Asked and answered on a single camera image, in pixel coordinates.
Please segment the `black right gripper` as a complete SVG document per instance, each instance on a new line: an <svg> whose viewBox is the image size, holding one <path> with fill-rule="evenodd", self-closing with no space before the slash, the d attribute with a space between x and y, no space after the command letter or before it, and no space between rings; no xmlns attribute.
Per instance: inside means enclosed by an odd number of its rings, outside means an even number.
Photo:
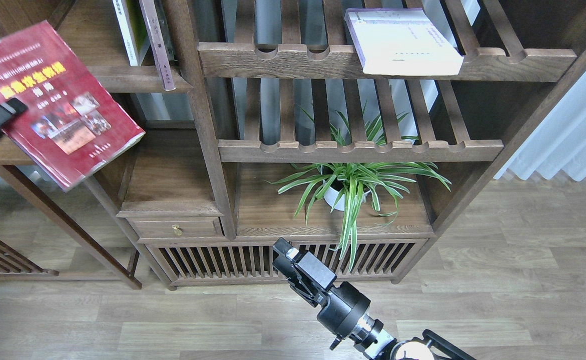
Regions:
<svg viewBox="0 0 586 360"><path fill-rule="evenodd" d="M313 253L299 250L280 237L273 245L274 268L312 307L320 306L316 318L340 340L365 340L371 332L366 314L370 299L349 282L334 285L336 274Z"/></svg>

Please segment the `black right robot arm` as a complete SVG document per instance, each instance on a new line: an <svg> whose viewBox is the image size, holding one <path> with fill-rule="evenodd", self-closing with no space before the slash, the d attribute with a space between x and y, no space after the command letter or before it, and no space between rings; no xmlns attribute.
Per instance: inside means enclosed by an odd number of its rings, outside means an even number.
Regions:
<svg viewBox="0 0 586 360"><path fill-rule="evenodd" d="M285 276L290 287L311 306L321 306L316 318L335 335L334 350L349 338L354 348L369 360L471 360L460 350L429 329L423 338L400 341L384 330L383 323L368 314L371 300L345 281L333 283L336 274L313 253L299 250L279 238L274 244L274 267Z"/></svg>

